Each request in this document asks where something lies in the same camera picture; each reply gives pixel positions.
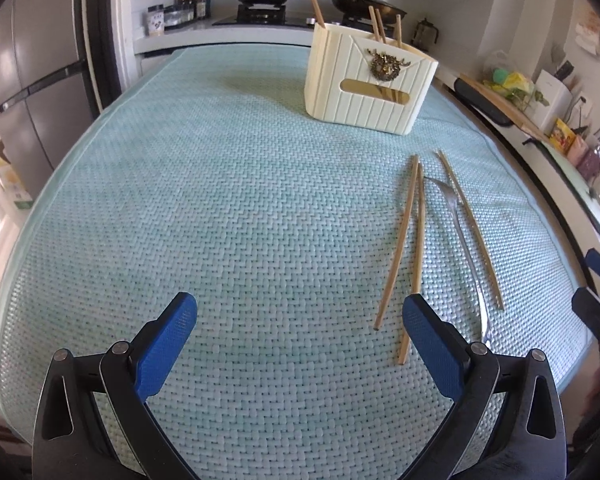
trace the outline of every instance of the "table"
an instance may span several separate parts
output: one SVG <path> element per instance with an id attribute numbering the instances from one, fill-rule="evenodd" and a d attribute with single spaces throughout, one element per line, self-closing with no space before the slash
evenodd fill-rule
<path id="1" fill-rule="evenodd" d="M 0 290 L 0 410 L 18 433 L 30 439 L 57 348 L 103 351 L 186 290 L 198 325 L 149 406 L 197 473 L 397 477 L 450 405 L 413 348 L 406 366 L 395 363 L 413 227 L 384 327 L 372 329 L 406 163 L 418 153 L 427 175 L 445 179 L 436 149 L 472 203 L 500 280 L 504 312 L 487 291 L 494 350 L 544 349 L 564 386 L 590 342 L 570 311 L 578 282 L 493 141 L 435 89 L 406 137 L 315 121 L 302 100 L 307 57 L 277 45 L 180 51 L 72 149 Z M 423 295 L 476 340 L 475 292 L 451 218 L 426 191 Z"/>

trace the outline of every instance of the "fork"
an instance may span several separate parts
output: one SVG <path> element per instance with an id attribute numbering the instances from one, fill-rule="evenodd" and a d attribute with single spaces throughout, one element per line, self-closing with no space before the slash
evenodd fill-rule
<path id="1" fill-rule="evenodd" d="M 466 239 L 464 238 L 464 233 L 462 232 L 462 228 L 460 227 L 460 221 L 458 220 L 458 196 L 456 195 L 455 190 L 436 178 L 431 178 L 430 176 L 426 176 L 425 180 L 430 180 L 442 192 L 445 196 L 446 204 L 451 211 L 451 216 L 454 221 L 454 227 L 456 228 L 456 232 L 458 233 L 458 237 L 460 238 L 460 244 L 462 245 L 462 250 L 464 251 L 464 256 L 467 259 L 469 264 L 469 270 L 471 271 L 471 276 L 474 279 L 475 291 L 478 294 L 478 306 L 480 306 L 480 336 L 481 341 L 488 348 L 491 348 L 491 323 L 489 322 L 489 313 L 487 311 L 487 304 L 484 301 L 484 293 L 482 291 L 482 287 L 480 286 L 480 279 L 478 278 L 478 271 L 475 269 L 474 260 L 471 257 L 471 253 L 469 252 L 469 247 L 466 244 Z"/>

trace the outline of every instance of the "stove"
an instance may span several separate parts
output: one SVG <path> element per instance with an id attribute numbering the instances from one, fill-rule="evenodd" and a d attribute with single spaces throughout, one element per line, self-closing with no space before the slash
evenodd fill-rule
<path id="1" fill-rule="evenodd" d="M 360 20 L 350 16 L 343 16 L 340 22 L 332 21 L 336 25 L 356 28 L 365 32 L 373 32 L 371 20 Z M 213 23 L 213 26 L 221 25 L 272 25 L 278 27 L 296 27 L 296 28 L 314 28 L 315 19 L 313 16 L 287 16 L 286 7 L 274 6 L 238 6 L 238 13 L 229 16 L 223 20 Z M 393 36 L 393 27 L 384 27 L 387 37 Z"/>
<path id="2" fill-rule="evenodd" d="M 280 6 L 251 6 L 240 4 L 238 14 L 224 20 L 219 20 L 213 25 L 279 25 L 283 27 L 310 28 L 305 18 L 292 18 L 286 16 L 286 7 Z"/>
<path id="3" fill-rule="evenodd" d="M 342 17 L 342 23 L 341 25 L 343 27 L 350 27 L 350 28 L 356 28 L 357 30 L 364 30 L 365 32 L 373 32 L 374 28 L 373 25 L 371 25 L 371 20 L 362 20 L 361 18 L 354 18 L 352 16 L 347 16 L 346 14 Z M 388 37 L 388 38 L 392 38 L 394 36 L 394 28 L 393 27 L 389 27 L 387 25 L 385 25 L 384 27 L 384 34 Z"/>

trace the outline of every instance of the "small box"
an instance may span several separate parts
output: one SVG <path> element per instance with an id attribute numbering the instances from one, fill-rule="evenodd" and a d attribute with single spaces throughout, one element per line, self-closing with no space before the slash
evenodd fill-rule
<path id="1" fill-rule="evenodd" d="M 438 62 L 418 49 L 355 28 L 315 26 L 304 84 L 311 117 L 406 135 Z"/>
<path id="2" fill-rule="evenodd" d="M 549 142 L 552 143 L 554 148 L 558 150 L 560 154 L 566 156 L 575 138 L 576 134 L 571 131 L 570 127 L 563 123 L 562 120 L 558 119 L 555 121 L 554 130 L 551 132 Z"/>

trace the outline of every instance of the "chopstick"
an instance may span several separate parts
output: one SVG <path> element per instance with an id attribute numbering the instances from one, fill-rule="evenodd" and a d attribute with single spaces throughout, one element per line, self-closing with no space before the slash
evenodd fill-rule
<path id="1" fill-rule="evenodd" d="M 382 16 L 380 11 L 376 9 L 376 22 L 378 22 L 378 28 L 380 29 L 380 35 L 382 36 L 382 42 L 386 44 L 386 36 L 384 34 L 384 25 L 382 24 Z"/>
<path id="2" fill-rule="evenodd" d="M 402 48 L 402 19 L 400 14 L 395 17 L 394 40 L 398 43 L 398 48 Z"/>
<path id="3" fill-rule="evenodd" d="M 389 275 L 387 276 L 386 283 L 384 284 L 384 291 L 382 292 L 382 299 L 378 306 L 378 315 L 376 316 L 376 322 L 374 323 L 374 329 L 380 330 L 382 326 L 382 318 L 386 312 L 386 308 L 391 300 L 391 295 L 394 293 L 395 279 L 398 277 L 398 269 L 400 268 L 400 260 L 402 259 L 402 252 L 404 251 L 404 240 L 407 237 L 407 228 L 409 227 L 409 218 L 411 217 L 411 208 L 413 207 L 413 197 L 416 191 L 416 183 L 418 181 L 418 165 L 420 161 L 417 155 L 411 157 L 411 179 L 409 182 L 409 190 L 407 192 L 407 202 L 404 204 L 404 213 L 402 214 L 402 222 L 400 224 L 400 230 L 398 231 L 398 242 L 395 247 L 394 260 L 391 263 L 391 269 L 389 269 Z"/>
<path id="4" fill-rule="evenodd" d="M 416 259 L 413 273 L 411 275 L 411 293 L 420 294 L 422 290 L 422 260 L 424 257 L 424 226 L 427 217 L 427 205 L 424 200 L 424 168 L 422 163 L 418 164 L 418 233 L 416 235 Z M 403 330 L 400 351 L 398 352 L 398 364 L 407 362 L 407 353 L 411 343 L 411 337 Z"/>
<path id="5" fill-rule="evenodd" d="M 311 3 L 314 6 L 315 19 L 318 21 L 318 24 L 322 28 L 326 28 L 324 26 L 324 18 L 322 17 L 322 12 L 320 11 L 320 5 L 318 5 L 318 0 L 311 0 Z"/>
<path id="6" fill-rule="evenodd" d="M 498 306 L 504 310 L 504 300 L 502 299 L 502 292 L 500 291 L 500 285 L 498 284 L 498 277 L 496 276 L 496 271 L 493 268 L 493 263 L 491 261 L 491 257 L 489 256 L 489 250 L 487 249 L 487 245 L 484 242 L 484 238 L 482 237 L 482 233 L 480 232 L 480 226 L 475 219 L 474 212 L 471 211 L 471 206 L 469 206 L 469 201 L 466 199 L 462 188 L 460 187 L 460 183 L 458 182 L 458 178 L 454 173 L 454 170 L 451 168 L 449 161 L 446 160 L 446 156 L 443 152 L 438 152 L 438 157 L 442 162 L 442 165 L 445 167 L 445 171 L 447 172 L 451 182 L 454 184 L 456 191 L 458 192 L 458 196 L 464 205 L 464 210 L 466 211 L 466 216 L 469 221 L 469 225 L 471 226 L 472 231 L 474 232 L 475 238 L 478 241 L 478 247 L 480 247 L 480 252 L 482 253 L 482 257 L 484 259 L 485 267 L 487 269 L 487 274 L 491 280 L 493 285 L 493 291 L 496 296 L 496 302 Z"/>
<path id="7" fill-rule="evenodd" d="M 376 20 L 376 10 L 372 5 L 369 5 L 369 15 L 371 16 L 371 25 L 374 28 L 374 36 L 376 37 L 376 41 L 380 41 L 380 31 L 378 30 L 378 21 Z"/>

